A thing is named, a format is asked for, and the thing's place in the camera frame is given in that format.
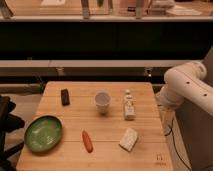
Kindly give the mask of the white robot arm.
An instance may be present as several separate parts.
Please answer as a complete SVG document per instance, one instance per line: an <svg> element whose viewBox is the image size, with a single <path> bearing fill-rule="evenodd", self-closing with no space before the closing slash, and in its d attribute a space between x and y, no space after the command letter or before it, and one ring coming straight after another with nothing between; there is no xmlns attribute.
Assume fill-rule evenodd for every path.
<svg viewBox="0 0 213 171"><path fill-rule="evenodd" d="M204 82L207 69L202 62L191 61L168 69L164 86L157 93L157 102L169 109L177 109L188 99L213 116L213 87Z"/></svg>

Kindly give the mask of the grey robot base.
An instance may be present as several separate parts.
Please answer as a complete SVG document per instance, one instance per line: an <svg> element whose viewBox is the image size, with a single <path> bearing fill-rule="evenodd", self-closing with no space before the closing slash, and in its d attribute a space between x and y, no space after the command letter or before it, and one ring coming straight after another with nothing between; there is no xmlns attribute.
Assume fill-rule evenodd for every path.
<svg viewBox="0 0 213 171"><path fill-rule="evenodd" d="M185 100L176 118L192 171L213 171L213 116Z"/></svg>

